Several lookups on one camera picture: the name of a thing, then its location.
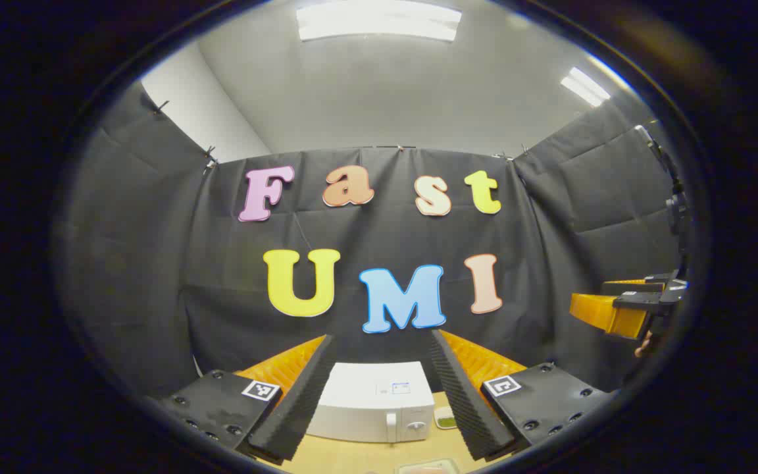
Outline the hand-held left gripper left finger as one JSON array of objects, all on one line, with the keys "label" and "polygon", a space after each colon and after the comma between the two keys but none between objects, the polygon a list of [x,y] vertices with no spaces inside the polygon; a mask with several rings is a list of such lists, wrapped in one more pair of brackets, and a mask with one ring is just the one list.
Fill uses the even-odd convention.
[{"label": "hand-held left gripper left finger", "polygon": [[214,369],[156,403],[227,450],[291,461],[334,368],[336,343],[319,336],[240,372]]}]

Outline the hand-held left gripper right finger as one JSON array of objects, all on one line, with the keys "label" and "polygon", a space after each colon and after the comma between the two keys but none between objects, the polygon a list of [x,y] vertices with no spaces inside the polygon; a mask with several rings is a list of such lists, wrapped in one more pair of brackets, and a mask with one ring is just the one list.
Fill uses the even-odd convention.
[{"label": "hand-held left gripper right finger", "polygon": [[555,363],[522,366],[444,330],[431,331],[430,358],[475,461],[544,443],[617,395]]}]

